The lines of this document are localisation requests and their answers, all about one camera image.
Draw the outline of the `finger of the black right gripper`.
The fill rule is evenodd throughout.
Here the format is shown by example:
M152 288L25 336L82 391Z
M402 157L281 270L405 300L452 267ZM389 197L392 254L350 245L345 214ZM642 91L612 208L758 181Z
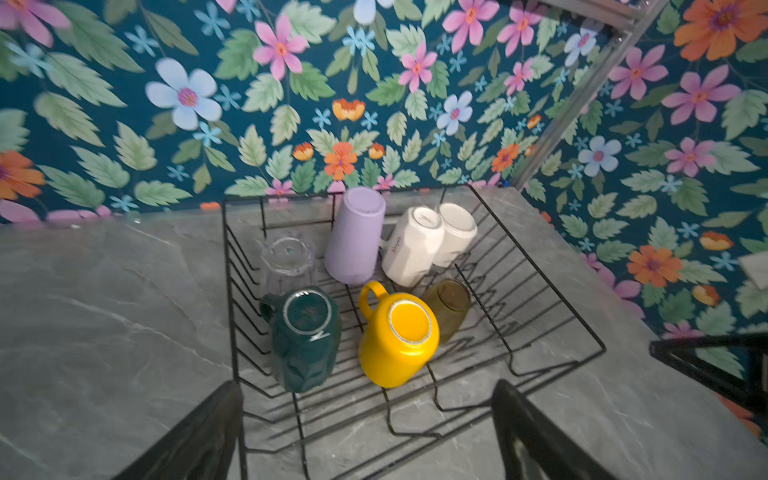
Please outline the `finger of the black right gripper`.
M737 405L767 412L765 332L656 340L649 353Z

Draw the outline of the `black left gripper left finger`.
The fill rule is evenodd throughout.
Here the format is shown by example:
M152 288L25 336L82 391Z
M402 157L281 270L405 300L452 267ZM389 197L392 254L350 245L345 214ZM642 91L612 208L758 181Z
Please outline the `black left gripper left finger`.
M222 383L118 479L225 479L242 431L243 393Z

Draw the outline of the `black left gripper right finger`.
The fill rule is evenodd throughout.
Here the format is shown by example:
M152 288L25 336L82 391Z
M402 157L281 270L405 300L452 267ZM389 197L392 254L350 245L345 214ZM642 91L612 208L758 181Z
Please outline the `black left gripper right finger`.
M496 383L491 410L507 479L614 477L511 383Z

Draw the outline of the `green mug white inside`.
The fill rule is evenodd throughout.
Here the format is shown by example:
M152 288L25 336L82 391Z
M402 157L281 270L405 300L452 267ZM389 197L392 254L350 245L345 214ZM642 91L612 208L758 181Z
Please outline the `green mug white inside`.
M336 302L311 286L266 295L259 308L269 321L272 375L288 392L305 393L330 377L342 322Z

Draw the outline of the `olive glass cup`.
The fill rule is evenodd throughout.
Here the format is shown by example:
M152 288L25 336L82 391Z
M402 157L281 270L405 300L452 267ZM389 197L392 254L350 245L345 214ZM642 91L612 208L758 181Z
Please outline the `olive glass cup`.
M446 278L429 287L421 296L436 317L440 343L447 343L460 329L471 307L471 293L461 282Z

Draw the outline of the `yellow mug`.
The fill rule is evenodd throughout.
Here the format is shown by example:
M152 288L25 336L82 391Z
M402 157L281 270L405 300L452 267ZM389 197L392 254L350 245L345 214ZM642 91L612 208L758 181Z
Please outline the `yellow mug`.
M374 384L385 389L404 385L437 351L438 322L422 299L389 293L380 282L370 281L361 290L359 310L367 326L358 359Z

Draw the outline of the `clear glass cup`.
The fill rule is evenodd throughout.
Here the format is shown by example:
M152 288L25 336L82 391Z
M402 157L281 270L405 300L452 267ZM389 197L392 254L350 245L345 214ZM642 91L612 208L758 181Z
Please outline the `clear glass cup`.
M302 237L282 236L260 254L261 296L281 296L315 284L315 246Z

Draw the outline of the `white faceted mug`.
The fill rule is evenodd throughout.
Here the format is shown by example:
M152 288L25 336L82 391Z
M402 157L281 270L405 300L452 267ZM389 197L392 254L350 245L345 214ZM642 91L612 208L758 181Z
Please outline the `white faceted mug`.
M384 274L402 287L416 286L431 269L444 235L443 219L435 210L424 206L408 208L385 244Z

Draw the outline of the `lilac plastic cup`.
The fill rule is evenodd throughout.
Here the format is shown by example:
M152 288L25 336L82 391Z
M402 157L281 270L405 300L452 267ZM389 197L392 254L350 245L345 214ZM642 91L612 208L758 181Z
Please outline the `lilac plastic cup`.
M385 212L385 199L372 188L355 187L344 194L325 252L325 268L331 277L350 286L372 278Z

